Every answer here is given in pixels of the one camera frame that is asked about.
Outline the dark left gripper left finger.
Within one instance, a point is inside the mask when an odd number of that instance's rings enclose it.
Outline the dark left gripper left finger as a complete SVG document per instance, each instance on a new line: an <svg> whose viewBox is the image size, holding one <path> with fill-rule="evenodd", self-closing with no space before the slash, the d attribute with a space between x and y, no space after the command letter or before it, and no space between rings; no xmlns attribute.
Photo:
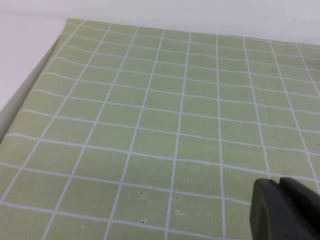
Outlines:
<svg viewBox="0 0 320 240"><path fill-rule="evenodd" d="M265 178L254 182L249 222L254 240L303 240L297 210L278 184Z"/></svg>

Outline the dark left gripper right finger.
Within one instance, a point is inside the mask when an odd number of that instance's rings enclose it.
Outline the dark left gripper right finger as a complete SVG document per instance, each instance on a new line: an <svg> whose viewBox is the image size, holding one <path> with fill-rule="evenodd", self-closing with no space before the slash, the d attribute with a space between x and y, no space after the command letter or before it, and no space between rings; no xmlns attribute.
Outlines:
<svg viewBox="0 0 320 240"><path fill-rule="evenodd" d="M320 239L320 195L290 177L281 177L279 186L291 200L308 231Z"/></svg>

